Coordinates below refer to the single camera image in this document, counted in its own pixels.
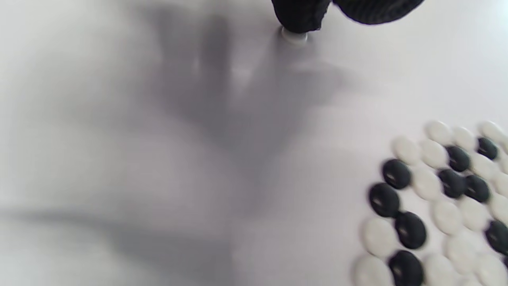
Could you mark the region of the person's left hand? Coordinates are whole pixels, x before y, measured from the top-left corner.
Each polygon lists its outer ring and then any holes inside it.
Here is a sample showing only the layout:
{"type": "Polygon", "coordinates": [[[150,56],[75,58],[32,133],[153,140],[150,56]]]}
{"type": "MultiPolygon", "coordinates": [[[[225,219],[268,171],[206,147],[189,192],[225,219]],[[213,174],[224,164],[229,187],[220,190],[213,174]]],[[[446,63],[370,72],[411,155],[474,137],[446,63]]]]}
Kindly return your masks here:
{"type": "Polygon", "coordinates": [[[423,3],[422,0],[273,0],[279,23],[295,34],[321,29],[329,5],[334,4],[350,20],[378,25],[397,21],[423,3]]]}

